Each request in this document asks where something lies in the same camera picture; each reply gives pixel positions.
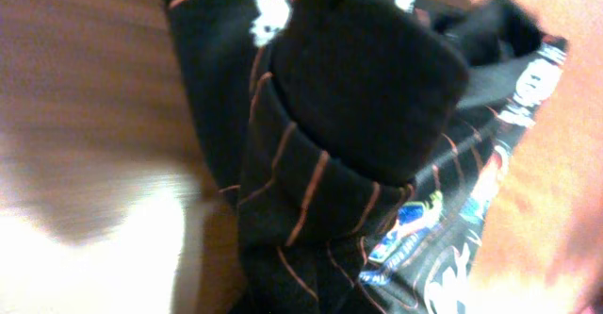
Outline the black patterned sports jersey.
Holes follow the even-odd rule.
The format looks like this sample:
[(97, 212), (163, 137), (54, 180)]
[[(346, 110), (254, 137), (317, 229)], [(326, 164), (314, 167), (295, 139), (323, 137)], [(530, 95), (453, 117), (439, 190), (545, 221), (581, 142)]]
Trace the black patterned sports jersey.
[(512, 0), (164, 0), (236, 214), (236, 313), (466, 313), (515, 146), (567, 42)]

